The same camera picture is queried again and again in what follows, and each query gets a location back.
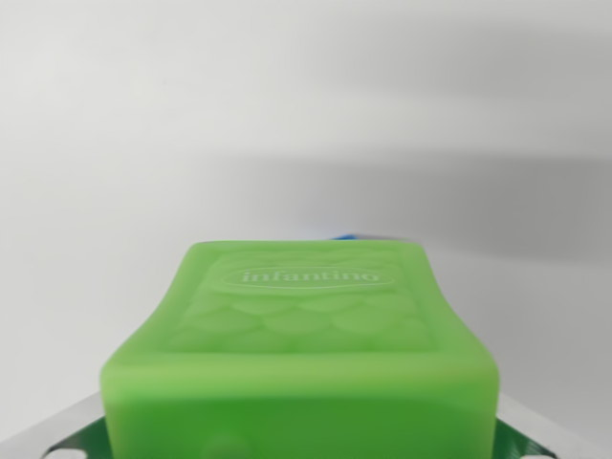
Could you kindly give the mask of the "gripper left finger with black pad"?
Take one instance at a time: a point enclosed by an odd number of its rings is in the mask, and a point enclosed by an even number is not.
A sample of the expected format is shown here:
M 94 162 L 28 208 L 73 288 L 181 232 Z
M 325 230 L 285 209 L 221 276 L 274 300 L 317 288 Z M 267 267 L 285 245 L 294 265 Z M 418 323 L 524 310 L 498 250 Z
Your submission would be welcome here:
M 1 457 L 45 458 L 56 449 L 77 457 L 112 457 L 98 393 L 2 442 Z

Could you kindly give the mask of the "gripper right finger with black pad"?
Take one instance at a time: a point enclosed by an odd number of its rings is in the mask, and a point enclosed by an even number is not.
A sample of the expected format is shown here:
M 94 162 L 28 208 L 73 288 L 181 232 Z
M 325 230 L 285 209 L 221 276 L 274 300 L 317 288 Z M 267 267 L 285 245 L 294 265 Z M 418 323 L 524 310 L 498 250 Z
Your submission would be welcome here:
M 500 395 L 493 458 L 610 458 L 611 453 Z

